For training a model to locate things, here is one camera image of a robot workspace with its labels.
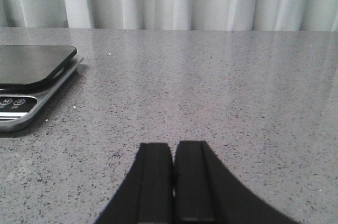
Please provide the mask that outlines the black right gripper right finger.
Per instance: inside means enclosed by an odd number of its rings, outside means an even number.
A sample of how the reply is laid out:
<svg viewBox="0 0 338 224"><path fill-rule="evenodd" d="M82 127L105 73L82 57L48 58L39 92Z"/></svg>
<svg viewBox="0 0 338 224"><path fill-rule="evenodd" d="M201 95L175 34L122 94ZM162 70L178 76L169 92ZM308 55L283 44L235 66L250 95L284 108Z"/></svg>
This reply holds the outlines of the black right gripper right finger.
<svg viewBox="0 0 338 224"><path fill-rule="evenodd" d="M181 141L174 171L175 223L294 223L247 189L205 141Z"/></svg>

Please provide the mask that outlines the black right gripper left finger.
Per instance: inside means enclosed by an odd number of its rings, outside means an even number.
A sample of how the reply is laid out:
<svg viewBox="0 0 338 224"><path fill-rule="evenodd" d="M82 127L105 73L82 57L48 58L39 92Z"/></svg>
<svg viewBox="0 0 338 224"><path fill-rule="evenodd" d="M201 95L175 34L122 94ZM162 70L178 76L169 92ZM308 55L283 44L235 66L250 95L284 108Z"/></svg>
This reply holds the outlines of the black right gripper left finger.
<svg viewBox="0 0 338 224"><path fill-rule="evenodd" d="M166 143L141 143L123 183L96 223L172 223L173 162Z"/></svg>

